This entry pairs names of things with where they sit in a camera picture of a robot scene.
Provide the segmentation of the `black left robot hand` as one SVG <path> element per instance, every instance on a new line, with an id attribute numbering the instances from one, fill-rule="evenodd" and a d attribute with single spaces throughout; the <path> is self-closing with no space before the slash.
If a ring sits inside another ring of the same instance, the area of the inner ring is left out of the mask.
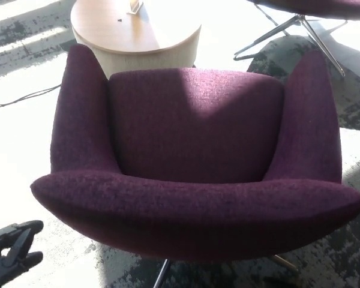
<path id="1" fill-rule="evenodd" d="M 41 263 L 43 253 L 29 250 L 43 227 L 42 221 L 32 220 L 0 229 L 0 287 Z"/>

